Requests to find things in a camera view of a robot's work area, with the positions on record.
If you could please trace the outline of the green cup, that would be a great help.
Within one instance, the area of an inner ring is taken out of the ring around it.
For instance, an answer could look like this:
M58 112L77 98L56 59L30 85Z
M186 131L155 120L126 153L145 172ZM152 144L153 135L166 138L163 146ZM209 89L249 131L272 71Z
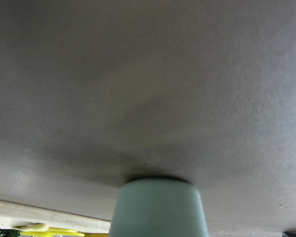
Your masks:
M125 184L111 221L111 237L207 237L200 192L181 180L139 179Z

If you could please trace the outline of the yellow plastic knife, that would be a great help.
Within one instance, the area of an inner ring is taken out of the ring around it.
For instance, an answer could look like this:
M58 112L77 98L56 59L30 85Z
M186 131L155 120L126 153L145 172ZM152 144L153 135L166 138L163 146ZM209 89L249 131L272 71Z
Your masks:
M70 236L70 237L84 237L84 233L80 233L77 230L72 229L61 229L61 228L50 228L44 232L29 232L22 231L20 235L34 236L34 237L56 237L56 236Z

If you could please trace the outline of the lemon slice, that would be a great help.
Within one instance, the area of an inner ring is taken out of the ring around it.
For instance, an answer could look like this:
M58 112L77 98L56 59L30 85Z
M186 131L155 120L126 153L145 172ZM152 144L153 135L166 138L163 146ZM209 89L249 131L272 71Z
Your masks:
M13 226L11 228L21 232L46 232L49 230L49 225L42 223L31 223L27 226Z

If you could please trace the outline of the wooden cutting board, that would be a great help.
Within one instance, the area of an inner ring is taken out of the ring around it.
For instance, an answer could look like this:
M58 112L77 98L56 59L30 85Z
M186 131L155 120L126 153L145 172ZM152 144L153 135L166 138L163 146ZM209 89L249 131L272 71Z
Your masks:
M47 224L82 233L108 233L111 222L0 200L0 229Z

